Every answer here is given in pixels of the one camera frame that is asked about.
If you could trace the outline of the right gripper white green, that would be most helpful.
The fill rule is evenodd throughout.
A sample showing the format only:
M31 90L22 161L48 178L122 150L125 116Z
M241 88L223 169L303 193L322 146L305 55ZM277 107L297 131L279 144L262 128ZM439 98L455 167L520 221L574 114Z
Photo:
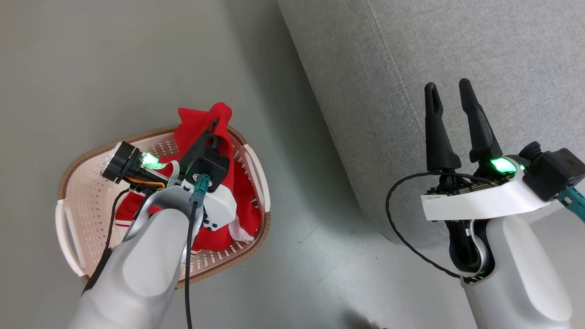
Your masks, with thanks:
M491 161L501 158L503 152L491 129L482 106L477 100L469 79L460 79L461 106L468 118L471 138L469 158L478 165L475 176L501 177ZM461 160L452 149L443 123L443 105L433 82L424 88L425 139L427 171L458 170ZM441 196L422 195L422 208L428 221L456 221L491 219L508 215L524 214L553 204L544 202L523 181L524 166L518 156L506 156L516 166L516 174L503 185L463 194Z

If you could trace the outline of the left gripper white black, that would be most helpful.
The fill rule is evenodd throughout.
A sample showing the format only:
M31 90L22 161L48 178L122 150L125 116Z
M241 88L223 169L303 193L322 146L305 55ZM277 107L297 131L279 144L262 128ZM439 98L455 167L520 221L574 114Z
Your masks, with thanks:
M129 231L137 232L149 220L149 210L176 209L189 216L196 211L196 226L216 231L231 223L236 216L237 204L232 192L223 183L214 191L209 176L194 174L194 161L203 154L206 147L219 151L221 142L213 139L219 119L213 120L197 137L196 141L182 155L179 161L170 162L171 174L159 173L165 164L148 152L133 144L119 142L106 157L101 176L115 183L125 181L132 187L144 190L145 198L136 213Z

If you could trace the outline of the red garment with white stripes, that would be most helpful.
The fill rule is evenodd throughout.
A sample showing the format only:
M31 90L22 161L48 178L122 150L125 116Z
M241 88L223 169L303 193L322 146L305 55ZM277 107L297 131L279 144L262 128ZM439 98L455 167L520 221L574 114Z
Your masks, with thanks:
M115 226L128 228L134 220L134 215L140 210L144 198L144 195L134 191L124 194L114 212Z
M215 135L220 137L220 153L223 156L234 156L232 142L229 138L227 125L232 116L232 110L223 102L213 104L209 111L179 108L180 125L174 131L174 142L178 147L178 154L168 157L170 160L180 160L192 144L204 133L213 121L218 120ZM237 204L236 218L229 225L217 231L201 229L192 246L192 254L201 251L221 252L227 249L234 241L250 242L261 226L261 211L253 204L255 189L245 174L243 166L234 160L230 162L230 169L223 181L233 194Z

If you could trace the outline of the pink perforated laundry basket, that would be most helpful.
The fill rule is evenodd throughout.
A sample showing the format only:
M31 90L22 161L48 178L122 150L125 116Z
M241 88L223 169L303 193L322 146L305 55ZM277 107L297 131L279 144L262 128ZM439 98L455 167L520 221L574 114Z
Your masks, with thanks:
M234 242L221 252L203 251L191 256L190 283L201 281L234 266L259 250L271 225L271 200L261 162L246 139L228 127L234 158L242 165L255 190L254 206L261 212L261 226L251 242ZM105 248L116 197L128 187L101 177L100 170L112 144L77 158L64 172L56 205L56 231L67 264L82 283L88 283Z

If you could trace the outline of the grey fabric sofa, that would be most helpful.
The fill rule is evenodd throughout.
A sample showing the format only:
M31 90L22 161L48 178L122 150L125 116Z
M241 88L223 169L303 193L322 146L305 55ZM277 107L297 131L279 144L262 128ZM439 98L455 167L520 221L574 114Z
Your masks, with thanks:
M426 171L433 82L472 174L459 81L471 81L504 154L538 141L585 160L585 0L278 0L367 219L400 244L390 187Z

